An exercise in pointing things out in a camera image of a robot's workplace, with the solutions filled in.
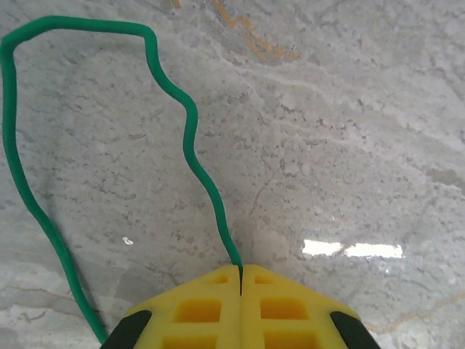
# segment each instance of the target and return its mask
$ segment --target rectangular cutout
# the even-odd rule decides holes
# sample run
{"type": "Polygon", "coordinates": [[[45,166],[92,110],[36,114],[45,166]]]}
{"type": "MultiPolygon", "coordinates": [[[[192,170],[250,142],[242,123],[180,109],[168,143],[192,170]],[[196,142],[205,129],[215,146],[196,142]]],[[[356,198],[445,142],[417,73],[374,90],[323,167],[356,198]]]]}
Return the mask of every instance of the rectangular cutout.
{"type": "Polygon", "coordinates": [[[264,276],[257,275],[255,276],[255,284],[272,284],[273,281],[265,278],[264,276]]]}
{"type": "Polygon", "coordinates": [[[265,331],[264,349],[322,349],[314,332],[265,331]]]}
{"type": "Polygon", "coordinates": [[[179,304],[174,322],[219,322],[221,300],[191,299],[179,304]]]}
{"type": "Polygon", "coordinates": [[[307,320],[305,304],[298,298],[267,297],[260,301],[262,318],[281,320],[307,320]]]}
{"type": "Polygon", "coordinates": [[[165,337],[163,349],[215,349],[217,338],[213,336],[202,337],[165,337]]]}

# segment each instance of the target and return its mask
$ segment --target green wire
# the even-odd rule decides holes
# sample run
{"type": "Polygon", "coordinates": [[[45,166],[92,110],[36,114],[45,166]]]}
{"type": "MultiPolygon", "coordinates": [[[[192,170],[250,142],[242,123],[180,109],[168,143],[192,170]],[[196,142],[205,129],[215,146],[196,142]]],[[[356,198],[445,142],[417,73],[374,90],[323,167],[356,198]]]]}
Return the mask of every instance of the green wire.
{"type": "Polygon", "coordinates": [[[100,342],[104,342],[108,335],[94,309],[90,306],[84,295],[79,281],[73,258],[58,229],[50,218],[41,209],[35,200],[28,181],[26,180],[16,145],[16,109],[17,109],[17,85],[16,67],[13,52],[19,44],[31,40],[41,33],[52,29],[71,29],[77,31],[94,31],[103,33],[118,33],[141,36],[145,40],[145,55],[148,67],[158,85],[171,97],[181,103],[186,110],[186,124],[182,140],[184,157],[194,175],[200,180],[210,196],[213,204],[217,227],[221,240],[230,256],[231,262],[239,267],[240,279],[242,279],[243,265],[238,250],[236,249],[230,232],[227,228],[225,207],[221,196],[213,180],[198,162],[194,151],[195,132],[197,130],[198,112],[192,98],[176,87],[166,77],[158,59],[158,45],[155,33],[146,25],[119,22],[112,20],[89,20],[75,17],[48,16],[30,22],[15,31],[7,34],[0,44],[0,64],[3,77],[3,145],[9,169],[15,181],[16,188],[24,201],[24,204],[36,218],[54,247],[65,271],[74,299],[78,303],[81,312],[100,342]]]}

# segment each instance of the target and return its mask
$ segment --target gray marble surface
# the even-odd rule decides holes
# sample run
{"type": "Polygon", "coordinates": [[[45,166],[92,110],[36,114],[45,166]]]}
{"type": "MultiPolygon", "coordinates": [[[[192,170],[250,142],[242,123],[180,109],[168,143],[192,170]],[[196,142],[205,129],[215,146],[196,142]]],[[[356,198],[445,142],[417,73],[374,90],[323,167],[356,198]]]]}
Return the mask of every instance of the gray marble surface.
{"type": "MultiPolygon", "coordinates": [[[[247,263],[353,307],[385,348],[465,348],[465,2],[0,3],[130,20],[197,102],[196,150],[247,263]]],[[[15,52],[17,136],[109,329],[228,264],[143,42],[54,31],[15,52]]],[[[0,152],[0,347],[98,348],[0,152]]]]}

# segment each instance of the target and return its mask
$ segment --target orange stain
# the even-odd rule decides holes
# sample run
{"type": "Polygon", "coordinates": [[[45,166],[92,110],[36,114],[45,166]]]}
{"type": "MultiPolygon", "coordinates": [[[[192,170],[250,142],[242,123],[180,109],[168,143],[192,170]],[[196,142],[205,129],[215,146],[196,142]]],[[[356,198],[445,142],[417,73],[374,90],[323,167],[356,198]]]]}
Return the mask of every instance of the orange stain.
{"type": "Polygon", "coordinates": [[[231,18],[229,13],[227,13],[226,9],[223,7],[222,3],[219,0],[212,0],[213,5],[217,9],[219,15],[224,20],[225,24],[230,27],[234,28],[238,23],[242,23],[243,26],[247,29],[248,33],[243,33],[244,41],[246,42],[247,46],[252,50],[252,52],[259,58],[261,61],[266,61],[264,55],[258,50],[257,46],[254,44],[254,39],[258,45],[272,58],[280,59],[283,56],[286,56],[288,60],[298,60],[300,58],[299,54],[295,51],[285,51],[279,45],[275,45],[274,50],[271,47],[271,43],[268,40],[260,38],[254,28],[252,27],[251,21],[244,16],[240,16],[236,19],[231,18]]]}
{"type": "Polygon", "coordinates": [[[252,41],[250,34],[246,31],[242,32],[242,36],[244,37],[244,41],[246,42],[247,46],[252,50],[252,52],[257,56],[259,60],[262,62],[266,62],[267,58],[259,51],[258,47],[252,41]]]}
{"type": "MultiPolygon", "coordinates": [[[[454,297],[447,298],[445,300],[440,300],[438,303],[436,303],[436,309],[445,307],[446,305],[450,305],[453,303],[458,302],[459,300],[462,300],[465,298],[465,293],[462,294],[457,294],[454,297]]],[[[407,313],[398,320],[394,321],[392,324],[389,324],[387,326],[377,326],[377,325],[370,325],[367,324],[365,327],[372,332],[376,332],[377,334],[386,334],[391,331],[394,331],[397,327],[405,323],[406,321],[410,321],[413,318],[420,318],[421,320],[424,320],[425,318],[430,318],[434,315],[434,311],[429,311],[429,312],[422,312],[420,310],[412,311],[411,313],[407,313]]]]}

